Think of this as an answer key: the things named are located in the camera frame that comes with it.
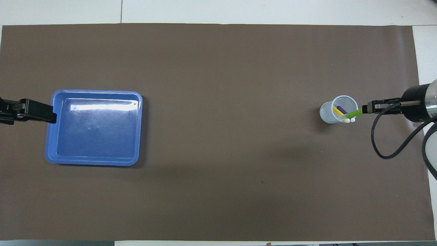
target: brown paper mat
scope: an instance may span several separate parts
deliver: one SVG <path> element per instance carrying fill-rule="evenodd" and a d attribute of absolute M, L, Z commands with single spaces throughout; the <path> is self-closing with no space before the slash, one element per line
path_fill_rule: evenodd
<path fill-rule="evenodd" d="M 375 115 L 328 125 L 418 84 L 411 27 L 104 24 L 3 26 L 0 92 L 62 88 L 146 101 L 131 168 L 54 165 L 46 123 L 1 125 L 0 239 L 434 240 L 417 136 L 395 159 Z M 383 117 L 393 152 L 414 129 Z"/>

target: cup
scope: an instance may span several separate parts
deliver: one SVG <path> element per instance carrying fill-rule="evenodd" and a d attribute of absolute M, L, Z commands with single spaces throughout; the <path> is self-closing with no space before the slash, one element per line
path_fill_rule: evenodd
<path fill-rule="evenodd" d="M 352 97 L 346 95 L 338 96 L 332 101 L 325 102 L 320 107 L 320 117 L 324 122 L 328 124 L 343 122 L 338 120 L 337 114 L 334 113 L 334 111 L 332 110 L 332 107 L 337 106 L 341 106 L 347 112 L 353 112 L 355 110 L 358 110 L 358 104 Z"/>

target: green stick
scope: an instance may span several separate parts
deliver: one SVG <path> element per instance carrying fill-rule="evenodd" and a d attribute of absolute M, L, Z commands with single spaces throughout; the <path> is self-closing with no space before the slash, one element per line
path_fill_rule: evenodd
<path fill-rule="evenodd" d="M 358 116 L 358 115 L 362 115 L 362 114 L 363 114 L 363 110 L 359 109 L 357 111 L 353 111 L 353 112 L 350 112 L 350 113 L 346 114 L 346 117 L 350 119 L 352 117 L 355 117 L 355 116 Z"/>

